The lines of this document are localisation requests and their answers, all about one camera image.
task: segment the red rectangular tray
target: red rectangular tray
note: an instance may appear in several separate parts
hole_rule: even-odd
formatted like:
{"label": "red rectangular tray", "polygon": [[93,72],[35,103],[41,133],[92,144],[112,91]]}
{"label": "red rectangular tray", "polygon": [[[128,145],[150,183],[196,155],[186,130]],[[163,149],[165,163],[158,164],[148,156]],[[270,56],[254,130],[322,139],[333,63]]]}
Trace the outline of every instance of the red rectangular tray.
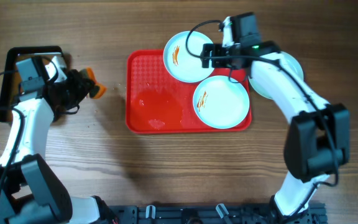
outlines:
{"label": "red rectangular tray", "polygon": [[[229,69],[217,68],[211,74],[228,75]],[[232,77],[243,80],[244,70]],[[137,50],[127,61],[126,124],[137,134],[199,133],[242,131],[252,120],[251,108],[246,118],[229,129],[215,129],[204,124],[193,109],[193,93],[198,83],[184,83],[165,69],[163,50]],[[243,83],[249,94],[248,81]]]}

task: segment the red tray edge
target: red tray edge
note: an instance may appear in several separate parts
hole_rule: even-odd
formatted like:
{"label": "red tray edge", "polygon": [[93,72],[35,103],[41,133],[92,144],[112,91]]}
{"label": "red tray edge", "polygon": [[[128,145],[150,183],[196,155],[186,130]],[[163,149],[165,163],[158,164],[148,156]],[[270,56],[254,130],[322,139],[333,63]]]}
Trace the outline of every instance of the red tray edge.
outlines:
{"label": "red tray edge", "polygon": [[241,128],[233,127],[228,129],[211,129],[211,130],[200,130],[200,129],[181,129],[181,130],[164,130],[164,131],[138,131],[135,128],[131,126],[131,123],[129,122],[129,112],[130,112],[130,105],[131,105],[131,94],[128,94],[128,90],[130,90],[131,87],[131,71],[132,66],[131,63],[134,58],[136,58],[139,55],[143,55],[143,53],[148,53],[149,55],[160,55],[163,53],[163,49],[145,49],[145,50],[136,50],[133,53],[130,54],[130,56],[127,59],[127,94],[126,94],[126,113],[125,113],[125,124],[128,127],[129,130],[131,130],[135,134],[178,134],[178,133],[215,133],[215,132],[235,132],[235,131],[243,131],[247,129],[252,121],[252,110],[251,110],[251,97],[249,95],[249,82],[247,80],[246,84],[244,85],[249,97],[249,119],[247,122],[242,126]]}

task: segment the wooden table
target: wooden table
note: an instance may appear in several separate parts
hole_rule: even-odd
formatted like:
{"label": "wooden table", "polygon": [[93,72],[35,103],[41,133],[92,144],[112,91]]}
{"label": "wooden table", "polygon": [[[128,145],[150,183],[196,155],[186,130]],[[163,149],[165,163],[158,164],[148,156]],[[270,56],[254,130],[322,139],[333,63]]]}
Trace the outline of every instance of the wooden table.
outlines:
{"label": "wooden table", "polygon": [[[358,1],[0,0],[0,71],[12,47],[59,45],[73,68],[92,67],[109,91],[50,128],[46,161],[71,195],[110,205],[268,202],[287,172],[287,123],[251,92],[253,122],[239,133],[136,135],[124,122],[126,59],[178,32],[247,11],[264,40],[302,64],[307,83],[351,112],[351,161],[326,203],[330,223],[358,223]],[[221,42],[216,26],[201,29]],[[0,156],[10,127],[0,123]]]}

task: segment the plate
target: plate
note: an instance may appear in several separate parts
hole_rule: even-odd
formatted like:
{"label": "plate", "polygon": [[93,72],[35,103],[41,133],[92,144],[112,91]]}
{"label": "plate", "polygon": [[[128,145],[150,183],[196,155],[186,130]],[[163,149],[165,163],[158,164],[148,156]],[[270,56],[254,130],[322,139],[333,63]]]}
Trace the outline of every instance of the plate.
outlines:
{"label": "plate", "polygon": [[[189,31],[174,35],[166,44],[163,52],[165,68],[173,78],[186,83],[199,82],[207,78],[214,68],[203,68],[201,59],[191,56],[186,50],[186,38]],[[188,45],[193,54],[200,54],[204,44],[212,40],[200,32],[190,35]]]}
{"label": "plate", "polygon": [[[285,60],[287,60],[288,65],[290,66],[290,68],[298,75],[299,78],[301,78],[303,80],[303,70],[301,65],[299,64],[299,62],[292,57],[290,54],[286,53],[286,52],[281,52],[284,55]],[[261,86],[259,85],[257,82],[255,82],[253,79],[249,79],[249,83],[251,84],[251,86],[253,87],[253,89],[259,93],[259,95],[266,97],[268,99],[273,99],[268,93],[267,91]]]}
{"label": "plate", "polygon": [[227,129],[237,126],[246,118],[249,96],[240,83],[232,83],[227,76],[216,75],[197,86],[193,107],[199,119],[208,126]]}

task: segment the table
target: table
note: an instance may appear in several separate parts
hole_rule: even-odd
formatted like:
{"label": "table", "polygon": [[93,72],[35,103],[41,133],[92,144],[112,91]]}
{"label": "table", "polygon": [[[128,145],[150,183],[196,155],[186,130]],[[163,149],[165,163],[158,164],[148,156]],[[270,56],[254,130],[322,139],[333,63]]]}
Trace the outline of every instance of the table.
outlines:
{"label": "table", "polygon": [[[326,203],[330,223],[358,223],[358,1],[0,0],[0,71],[12,47],[59,45],[73,68],[92,67],[109,88],[50,128],[46,161],[71,195],[110,205],[268,202],[287,172],[288,125],[273,101],[252,91],[253,122],[239,133],[136,135],[124,122],[131,52],[247,11],[318,94],[351,112],[351,161],[339,186],[313,200]],[[221,42],[216,26],[200,31]],[[9,129],[0,123],[0,155]]]}

